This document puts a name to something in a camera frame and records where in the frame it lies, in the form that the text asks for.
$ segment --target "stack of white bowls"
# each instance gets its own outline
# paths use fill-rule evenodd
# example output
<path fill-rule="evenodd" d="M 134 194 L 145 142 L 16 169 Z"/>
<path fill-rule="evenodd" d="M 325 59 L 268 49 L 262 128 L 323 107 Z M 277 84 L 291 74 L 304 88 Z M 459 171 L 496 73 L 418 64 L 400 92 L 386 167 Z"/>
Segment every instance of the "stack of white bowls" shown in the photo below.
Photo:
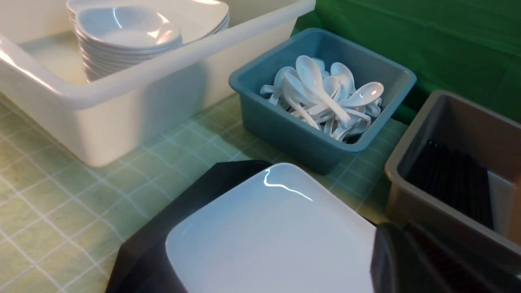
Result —
<path fill-rule="evenodd" d="M 89 82 L 227 29 L 230 20 L 219 1 L 69 0 L 67 7 Z"/>

